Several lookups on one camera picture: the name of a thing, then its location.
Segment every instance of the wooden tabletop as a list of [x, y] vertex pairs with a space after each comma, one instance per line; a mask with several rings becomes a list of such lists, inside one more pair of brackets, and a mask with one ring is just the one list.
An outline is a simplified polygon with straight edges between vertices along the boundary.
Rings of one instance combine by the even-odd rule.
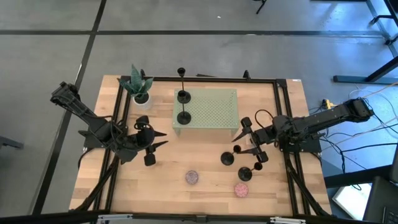
[[[113, 113], [118, 91], [116, 75], [105, 75], [95, 106], [98, 116]], [[254, 122], [254, 113], [266, 109], [276, 115], [273, 87], [266, 83], [205, 83], [185, 82], [186, 88], [235, 88], [238, 94], [239, 120], [245, 116], [253, 121], [252, 129], [260, 128]], [[287, 80], [289, 97], [294, 116], [308, 115], [303, 86], [300, 80]], [[254, 171], [253, 178], [245, 184], [249, 187], [246, 198], [234, 195], [234, 186], [241, 181], [238, 178], [240, 167], [252, 167], [256, 157], [243, 154], [235, 156], [231, 166], [220, 162], [223, 152], [232, 152], [234, 144], [249, 149], [249, 137], [231, 143], [232, 136], [217, 130], [181, 131], [177, 136], [172, 129], [174, 90], [180, 88], [180, 82], [154, 82], [150, 89], [153, 106], [148, 111], [140, 111], [131, 103], [127, 124], [131, 127], [135, 120], [146, 114], [156, 131], [167, 136], [156, 138], [155, 142], [168, 140], [155, 153], [155, 165], [144, 165], [145, 151], [141, 151], [132, 161], [119, 167], [112, 201], [112, 212], [142, 213], [179, 213], [212, 215], [291, 215], [289, 190], [282, 153], [271, 145], [263, 145], [269, 161], [263, 164], [261, 171]], [[280, 90], [281, 102], [284, 105]], [[271, 118], [259, 113], [259, 122], [268, 126]], [[75, 184], [70, 208], [79, 206], [98, 181], [104, 149], [94, 149], [82, 160]], [[305, 182], [315, 199], [327, 212], [331, 212], [322, 168], [319, 160], [311, 154], [302, 153], [302, 166]], [[185, 174], [195, 170], [199, 181], [189, 185]], [[104, 207], [108, 186], [101, 199]], [[299, 210], [302, 212], [301, 196], [296, 186]]]

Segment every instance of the concrete floor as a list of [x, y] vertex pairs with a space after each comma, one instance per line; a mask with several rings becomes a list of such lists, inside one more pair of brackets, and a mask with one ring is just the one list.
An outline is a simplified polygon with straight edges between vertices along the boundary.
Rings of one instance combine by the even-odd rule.
[[[3, 0], [0, 29], [91, 30], [100, 0]], [[374, 3], [379, 13], [387, 9]], [[250, 0], [113, 0], [106, 3], [100, 30], [377, 30], [368, 27], [372, 15], [363, 2], [268, 0], [256, 16], [258, 2]], [[383, 21], [391, 35], [395, 24]], [[88, 41], [86, 35], [0, 35], [0, 135], [25, 143], [16, 151], [0, 151], [0, 217], [29, 213], [45, 161], [53, 144], [63, 110], [49, 102], [61, 81], [73, 82]], [[249, 70], [256, 78], [302, 79], [309, 108], [324, 98], [335, 104], [348, 99], [353, 84], [333, 83], [333, 75], [369, 75], [392, 59], [381, 38], [293, 37], [253, 35], [119, 35], [97, 36], [80, 89], [82, 101], [94, 108], [102, 76], [127, 75], [130, 64], [147, 75], [176, 75], [185, 67], [218, 77], [241, 77]], [[390, 77], [398, 76], [396, 71]], [[358, 85], [376, 91], [382, 86]], [[398, 103], [398, 89], [383, 92]], [[354, 93], [352, 97], [366, 93]], [[372, 96], [370, 104], [384, 121], [393, 114], [388, 102]], [[330, 133], [367, 131], [379, 123], [343, 123]], [[77, 161], [86, 125], [72, 118], [62, 147], [45, 213], [65, 212], [77, 175]], [[341, 148], [396, 142], [386, 131], [347, 141]], [[335, 135], [338, 142], [346, 136]], [[390, 164], [394, 146], [373, 147], [347, 153], [372, 168]], [[341, 167], [340, 156], [326, 149], [322, 158]], [[346, 162], [347, 172], [361, 170]]]

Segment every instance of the white pot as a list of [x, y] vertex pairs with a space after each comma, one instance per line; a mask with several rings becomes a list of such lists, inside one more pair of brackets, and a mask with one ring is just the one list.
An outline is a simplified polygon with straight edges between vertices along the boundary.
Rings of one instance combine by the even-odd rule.
[[137, 103], [133, 97], [132, 101], [139, 110], [149, 110], [152, 107], [152, 97], [149, 95], [148, 100], [145, 103]]

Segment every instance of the desk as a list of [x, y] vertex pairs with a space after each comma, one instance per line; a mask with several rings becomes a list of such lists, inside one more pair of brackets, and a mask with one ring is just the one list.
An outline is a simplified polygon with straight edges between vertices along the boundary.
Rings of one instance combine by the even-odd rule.
[[[95, 113], [98, 116], [113, 113], [118, 92], [118, 76], [105, 75]], [[266, 83], [225, 83], [225, 82], [185, 82], [185, 88], [235, 88], [238, 94], [239, 119], [248, 116], [254, 121], [254, 113], [267, 109], [277, 114], [274, 89]], [[287, 80], [291, 108], [294, 116], [308, 115], [303, 86], [300, 80]], [[249, 187], [247, 198], [234, 196], [234, 185], [241, 182], [238, 169], [251, 167], [256, 158], [251, 155], [238, 155], [231, 166], [224, 166], [220, 155], [232, 151], [232, 136], [215, 135], [213, 131], [196, 131], [195, 137], [185, 138], [184, 130], [178, 137], [172, 129], [172, 110], [175, 89], [180, 82], [154, 81], [150, 89], [153, 106], [149, 111], [139, 111], [130, 104], [127, 125], [134, 124], [143, 114], [149, 116], [155, 130], [167, 136], [155, 141], [168, 140], [156, 151], [157, 163], [144, 165], [144, 151], [132, 161], [119, 166], [114, 188], [111, 211], [137, 213], [209, 214], [209, 215], [291, 215], [287, 176], [282, 153], [273, 145], [262, 146], [269, 161], [261, 171], [253, 172], [253, 178], [246, 184]], [[263, 125], [271, 123], [270, 117], [258, 114]], [[253, 122], [253, 129], [260, 128]], [[249, 149], [249, 137], [237, 144]], [[302, 153], [302, 166], [308, 189], [324, 210], [331, 212], [319, 160], [311, 154]], [[81, 161], [70, 208], [79, 206], [96, 185], [103, 161], [104, 149], [94, 149]], [[195, 170], [199, 173], [196, 185], [185, 182], [185, 173]], [[100, 208], [104, 208], [107, 186], [104, 188]], [[302, 213], [300, 191], [296, 187], [299, 211]]]

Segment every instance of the green pegboard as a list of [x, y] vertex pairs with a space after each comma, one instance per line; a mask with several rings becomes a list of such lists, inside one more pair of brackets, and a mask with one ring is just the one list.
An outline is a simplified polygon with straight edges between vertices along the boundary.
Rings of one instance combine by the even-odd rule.
[[183, 128], [230, 129], [235, 133], [239, 128], [238, 98], [235, 89], [186, 89], [191, 94], [191, 100], [185, 104], [192, 120], [182, 125], [177, 121], [177, 115], [182, 111], [182, 104], [177, 100], [174, 91], [173, 128], [179, 133]]

